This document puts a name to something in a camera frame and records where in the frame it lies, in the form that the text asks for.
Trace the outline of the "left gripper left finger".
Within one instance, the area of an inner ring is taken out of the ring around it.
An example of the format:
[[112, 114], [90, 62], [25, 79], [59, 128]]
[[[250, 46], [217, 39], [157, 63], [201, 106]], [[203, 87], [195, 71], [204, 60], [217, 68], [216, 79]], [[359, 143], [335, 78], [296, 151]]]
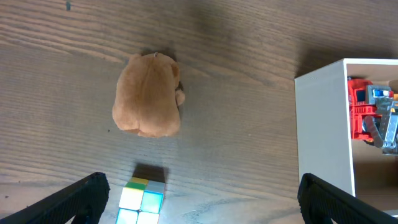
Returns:
[[94, 172], [62, 190], [1, 219], [1, 224], [55, 224], [69, 220], [98, 224], [109, 199], [106, 174]]

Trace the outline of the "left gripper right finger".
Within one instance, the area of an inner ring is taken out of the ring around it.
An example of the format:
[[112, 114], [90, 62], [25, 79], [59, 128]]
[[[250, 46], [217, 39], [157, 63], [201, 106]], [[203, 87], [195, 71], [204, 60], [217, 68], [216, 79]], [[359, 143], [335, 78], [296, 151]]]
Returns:
[[302, 176], [297, 199], [305, 224], [397, 224], [397, 218], [311, 173]]

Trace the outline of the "multicolour puzzle cube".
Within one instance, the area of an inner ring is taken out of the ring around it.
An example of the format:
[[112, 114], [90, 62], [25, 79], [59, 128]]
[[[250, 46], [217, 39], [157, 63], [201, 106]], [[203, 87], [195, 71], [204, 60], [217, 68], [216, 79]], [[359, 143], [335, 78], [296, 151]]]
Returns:
[[165, 183], [132, 177], [123, 187], [116, 224], [158, 224]]

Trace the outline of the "red toy fire truck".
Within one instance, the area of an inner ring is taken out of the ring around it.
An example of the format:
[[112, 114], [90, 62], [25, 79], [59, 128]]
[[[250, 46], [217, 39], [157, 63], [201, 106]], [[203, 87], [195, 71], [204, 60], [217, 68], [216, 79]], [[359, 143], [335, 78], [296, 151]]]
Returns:
[[397, 94], [387, 85], [366, 79], [349, 79], [347, 86], [351, 139], [396, 156]]

